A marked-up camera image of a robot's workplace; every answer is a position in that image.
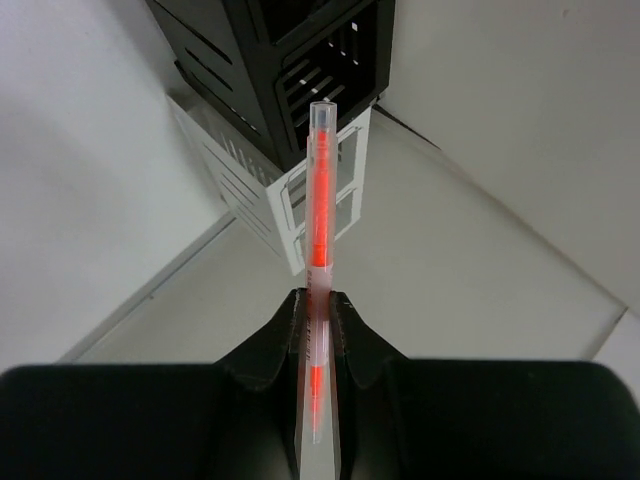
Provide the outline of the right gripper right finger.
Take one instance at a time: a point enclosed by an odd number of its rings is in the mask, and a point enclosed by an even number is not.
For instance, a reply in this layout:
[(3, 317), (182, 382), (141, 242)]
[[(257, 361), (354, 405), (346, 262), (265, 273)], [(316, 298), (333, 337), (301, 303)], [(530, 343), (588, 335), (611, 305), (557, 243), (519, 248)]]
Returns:
[(635, 479), (639, 409), (588, 361), (424, 359), (331, 296), (340, 479)]

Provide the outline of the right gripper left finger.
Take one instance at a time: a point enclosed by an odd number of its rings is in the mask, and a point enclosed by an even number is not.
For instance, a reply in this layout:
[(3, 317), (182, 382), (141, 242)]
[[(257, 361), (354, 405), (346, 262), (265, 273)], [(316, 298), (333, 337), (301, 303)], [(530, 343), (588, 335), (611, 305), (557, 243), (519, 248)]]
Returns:
[(1, 377), (5, 479), (296, 479), (304, 296), (220, 360)]

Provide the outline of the orange translucent highlighter pen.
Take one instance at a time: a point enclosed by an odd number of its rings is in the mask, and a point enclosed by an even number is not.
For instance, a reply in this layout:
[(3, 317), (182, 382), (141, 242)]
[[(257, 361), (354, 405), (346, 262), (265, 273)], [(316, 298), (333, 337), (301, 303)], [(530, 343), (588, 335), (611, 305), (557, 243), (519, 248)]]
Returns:
[(302, 441), (303, 479), (322, 476), (329, 463), (325, 433), (330, 400), (330, 295), (333, 280), (337, 105), (328, 100), (310, 105), (306, 163), (305, 277), (306, 374), (305, 422)]

